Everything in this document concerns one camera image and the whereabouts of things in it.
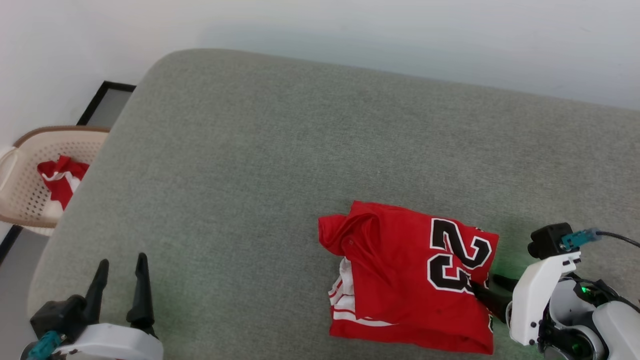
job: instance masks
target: folded jersey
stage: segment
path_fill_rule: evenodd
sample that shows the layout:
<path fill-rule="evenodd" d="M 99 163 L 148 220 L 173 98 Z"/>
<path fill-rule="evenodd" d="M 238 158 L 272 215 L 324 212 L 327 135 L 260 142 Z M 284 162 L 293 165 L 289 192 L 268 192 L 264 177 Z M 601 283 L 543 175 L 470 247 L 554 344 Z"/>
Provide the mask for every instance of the folded jersey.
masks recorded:
<path fill-rule="evenodd" d="M 319 241 L 344 256 L 330 291 L 330 334 L 493 353 L 485 284 L 498 235 L 397 206 L 354 202 L 319 219 Z"/>

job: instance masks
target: plastic basket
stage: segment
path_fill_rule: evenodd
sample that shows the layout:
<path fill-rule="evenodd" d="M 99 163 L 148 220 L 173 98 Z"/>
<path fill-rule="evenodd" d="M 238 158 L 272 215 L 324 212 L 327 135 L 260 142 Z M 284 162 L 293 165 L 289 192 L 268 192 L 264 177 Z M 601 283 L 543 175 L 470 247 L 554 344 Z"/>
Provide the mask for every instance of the plastic basket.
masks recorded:
<path fill-rule="evenodd" d="M 36 129 L 18 140 L 0 158 L 0 220 L 51 235 L 62 216 L 62 206 L 51 200 L 37 166 L 60 155 L 91 164 L 109 129 L 55 126 Z"/>

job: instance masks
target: white robot part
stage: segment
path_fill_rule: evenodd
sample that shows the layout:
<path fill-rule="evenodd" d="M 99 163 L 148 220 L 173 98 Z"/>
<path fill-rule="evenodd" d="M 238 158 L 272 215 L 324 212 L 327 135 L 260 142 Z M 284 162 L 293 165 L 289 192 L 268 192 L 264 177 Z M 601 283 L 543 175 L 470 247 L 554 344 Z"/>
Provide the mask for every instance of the white robot part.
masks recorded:
<path fill-rule="evenodd" d="M 511 339 L 523 345 L 534 345 L 538 339 L 538 324 L 551 295 L 563 274 L 575 270 L 580 252 L 570 252 L 529 265 L 513 289 L 511 304 Z"/>
<path fill-rule="evenodd" d="M 593 323 L 609 347 L 608 360 L 640 359 L 640 314 L 620 301 L 603 304 Z"/>
<path fill-rule="evenodd" d="M 598 335 L 593 332 L 593 330 L 589 329 L 586 326 L 576 325 L 565 327 L 566 330 L 575 331 L 580 334 L 583 338 L 589 341 L 591 346 L 591 351 L 593 355 L 590 359 L 592 360 L 608 360 L 605 358 L 605 349 L 604 345 L 600 341 Z M 544 349 L 545 360 L 573 360 L 575 359 L 570 354 L 566 354 L 562 350 L 557 347 L 549 346 Z"/>
<path fill-rule="evenodd" d="M 549 315 L 557 323 L 557 326 L 569 327 L 573 325 L 573 319 L 583 314 L 595 311 L 596 307 L 578 297 L 573 292 L 575 281 L 560 280 L 551 294 L 549 300 Z"/>
<path fill-rule="evenodd" d="M 97 356 L 120 360 L 162 360 L 160 340 L 132 327 L 98 323 L 89 325 L 75 343 L 58 347 L 54 353 Z"/>

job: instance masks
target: gray fabric surface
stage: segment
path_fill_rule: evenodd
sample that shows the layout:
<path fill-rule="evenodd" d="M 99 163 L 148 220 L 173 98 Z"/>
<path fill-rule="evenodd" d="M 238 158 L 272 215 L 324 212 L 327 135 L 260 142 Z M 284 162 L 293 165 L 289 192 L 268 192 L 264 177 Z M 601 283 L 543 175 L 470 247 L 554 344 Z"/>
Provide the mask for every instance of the gray fabric surface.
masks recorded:
<path fill-rule="evenodd" d="M 84 293 L 111 262 L 103 322 L 126 324 L 149 256 L 166 359 L 475 359 L 328 336 L 339 259 L 317 218 L 352 200 L 501 235 L 567 221 L 640 239 L 640 113 L 222 50 L 173 53 L 133 93 L 51 238 L 28 309 Z M 579 273 L 640 297 L 638 249 L 583 248 Z M 541 359 L 495 331 L 496 359 Z"/>

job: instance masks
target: red jersey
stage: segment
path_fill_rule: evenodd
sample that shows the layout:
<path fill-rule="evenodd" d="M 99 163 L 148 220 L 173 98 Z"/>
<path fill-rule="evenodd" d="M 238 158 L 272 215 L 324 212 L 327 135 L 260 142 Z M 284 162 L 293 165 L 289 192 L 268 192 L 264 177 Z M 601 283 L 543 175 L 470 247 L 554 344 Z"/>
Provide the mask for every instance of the red jersey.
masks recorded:
<path fill-rule="evenodd" d="M 345 276 L 341 264 L 330 293 L 330 334 L 493 353 L 491 318 L 470 281 L 486 283 L 497 234 L 356 201 L 349 215 L 319 219 L 319 239 L 333 254 L 345 256 L 350 269 Z"/>

